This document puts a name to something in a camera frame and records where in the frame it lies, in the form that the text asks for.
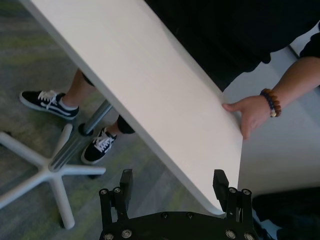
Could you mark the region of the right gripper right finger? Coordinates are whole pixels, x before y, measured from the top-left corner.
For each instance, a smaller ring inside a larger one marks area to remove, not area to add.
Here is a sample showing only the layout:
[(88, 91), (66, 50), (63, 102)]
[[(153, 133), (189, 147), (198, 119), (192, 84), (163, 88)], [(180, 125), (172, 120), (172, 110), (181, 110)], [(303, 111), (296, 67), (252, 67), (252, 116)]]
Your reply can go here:
[(239, 191), (229, 187), (227, 176), (221, 169), (214, 170), (212, 186), (228, 220), (236, 221), (238, 218), (242, 224), (253, 223), (252, 192), (249, 189)]

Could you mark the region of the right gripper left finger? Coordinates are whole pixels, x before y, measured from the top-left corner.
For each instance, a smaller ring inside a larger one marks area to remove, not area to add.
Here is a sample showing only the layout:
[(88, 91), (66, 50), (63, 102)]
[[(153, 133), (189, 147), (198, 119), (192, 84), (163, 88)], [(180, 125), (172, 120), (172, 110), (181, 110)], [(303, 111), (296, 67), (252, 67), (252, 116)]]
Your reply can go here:
[(106, 233), (107, 228), (113, 223), (111, 209), (114, 208), (117, 214), (117, 221), (128, 220), (128, 208), (131, 200), (133, 187), (133, 170), (125, 169), (119, 181), (119, 186), (113, 190), (103, 188), (99, 191), (102, 232)]

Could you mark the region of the person's left hand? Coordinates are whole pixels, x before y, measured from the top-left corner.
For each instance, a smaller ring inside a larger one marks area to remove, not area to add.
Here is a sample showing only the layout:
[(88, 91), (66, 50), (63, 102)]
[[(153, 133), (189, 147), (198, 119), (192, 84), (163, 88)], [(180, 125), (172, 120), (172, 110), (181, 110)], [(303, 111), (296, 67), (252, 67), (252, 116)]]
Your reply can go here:
[(263, 125), (271, 115), (267, 100), (260, 95), (246, 97), (235, 103), (223, 103), (222, 107), (230, 113), (241, 113), (240, 131), (244, 140), (248, 140), (251, 133)]

